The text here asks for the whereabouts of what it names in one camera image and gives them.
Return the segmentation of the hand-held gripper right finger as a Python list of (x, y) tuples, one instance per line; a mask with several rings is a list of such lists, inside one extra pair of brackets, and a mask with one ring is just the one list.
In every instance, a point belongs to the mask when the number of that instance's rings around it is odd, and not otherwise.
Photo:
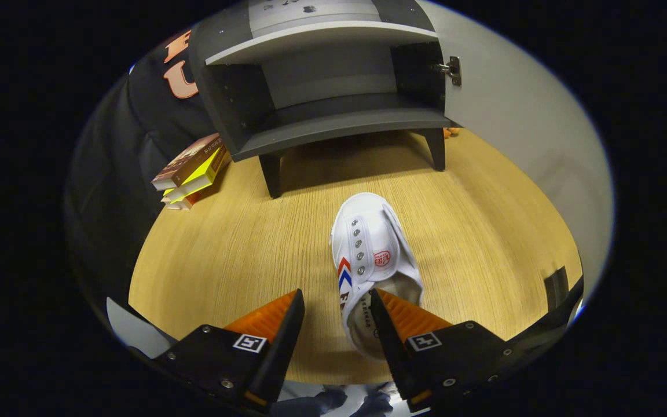
[(519, 349), (473, 320), (450, 324), (381, 288), (369, 295), (387, 365), (411, 412), (454, 414), (519, 369)]

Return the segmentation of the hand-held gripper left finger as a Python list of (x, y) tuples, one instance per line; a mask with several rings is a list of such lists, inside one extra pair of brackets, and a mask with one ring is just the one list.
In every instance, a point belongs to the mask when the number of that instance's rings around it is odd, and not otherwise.
[(225, 327), (199, 325), (154, 364), (214, 403), (266, 414), (280, 396), (304, 316), (297, 288)]

